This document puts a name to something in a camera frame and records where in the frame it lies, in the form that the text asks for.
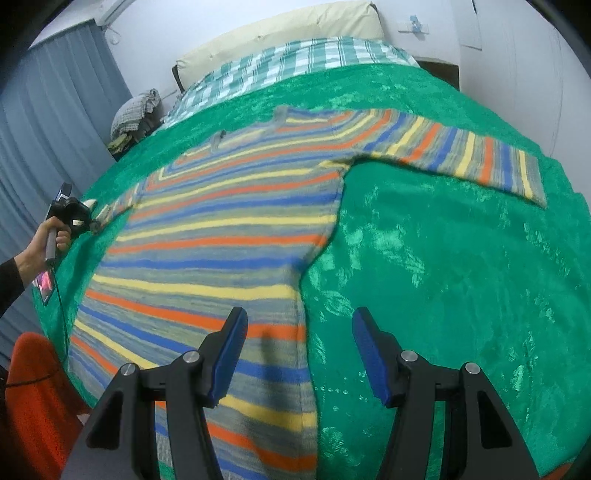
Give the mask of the black sleeve forearm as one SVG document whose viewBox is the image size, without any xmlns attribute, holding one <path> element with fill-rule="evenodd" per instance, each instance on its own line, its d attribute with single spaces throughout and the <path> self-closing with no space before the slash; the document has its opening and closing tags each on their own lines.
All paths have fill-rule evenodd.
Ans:
<svg viewBox="0 0 591 480">
<path fill-rule="evenodd" d="M 0 316 L 24 292 L 24 285 L 15 258 L 7 260 L 0 266 Z"/>
</svg>

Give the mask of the person's left hand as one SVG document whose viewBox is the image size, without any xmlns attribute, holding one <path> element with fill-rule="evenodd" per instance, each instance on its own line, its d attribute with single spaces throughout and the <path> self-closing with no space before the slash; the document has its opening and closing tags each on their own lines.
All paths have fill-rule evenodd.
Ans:
<svg viewBox="0 0 591 480">
<path fill-rule="evenodd" d="M 14 257 L 23 286 L 28 286 L 35 277 L 46 270 L 45 249 L 51 231 L 56 232 L 55 248 L 66 252 L 71 245 L 70 228 L 56 217 L 39 225 L 28 246 Z"/>
</svg>

